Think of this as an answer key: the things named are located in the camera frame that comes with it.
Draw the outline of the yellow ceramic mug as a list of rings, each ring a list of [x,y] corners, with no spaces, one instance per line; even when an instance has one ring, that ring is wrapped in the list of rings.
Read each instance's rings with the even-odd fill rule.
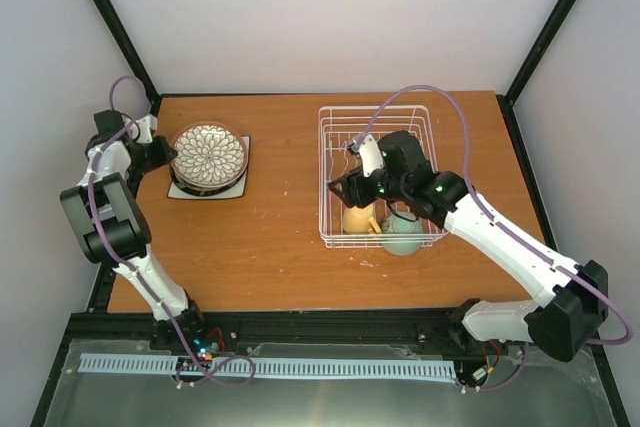
[[[342,230],[349,235],[381,234],[375,205],[346,208],[342,214]]]

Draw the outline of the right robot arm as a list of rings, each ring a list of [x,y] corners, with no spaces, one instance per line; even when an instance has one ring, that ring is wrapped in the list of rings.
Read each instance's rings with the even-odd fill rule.
[[[477,342],[528,342],[571,361],[608,316],[608,273],[599,263],[566,257],[517,227],[451,171],[435,170],[418,139],[397,131],[358,149],[361,165],[332,180],[347,207],[402,202],[486,255],[529,294],[527,301],[470,300],[461,308],[463,335]]]

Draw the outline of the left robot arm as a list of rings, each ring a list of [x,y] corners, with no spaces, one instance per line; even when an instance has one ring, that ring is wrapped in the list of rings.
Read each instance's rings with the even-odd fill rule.
[[[207,340],[208,325],[153,254],[150,227],[132,192],[145,174],[173,161],[177,151],[155,134],[152,115],[133,120],[109,109],[95,114],[94,122],[97,133],[86,147],[86,171],[60,194],[72,231],[90,262],[124,277],[161,329],[172,329],[184,348],[197,349]]]

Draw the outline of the floral patterned plate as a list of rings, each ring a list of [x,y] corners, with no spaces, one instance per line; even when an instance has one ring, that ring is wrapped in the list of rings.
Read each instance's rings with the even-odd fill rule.
[[[249,154],[243,138],[217,122],[191,124],[175,134],[178,156],[171,167],[184,180],[201,187],[226,185],[246,170]]]

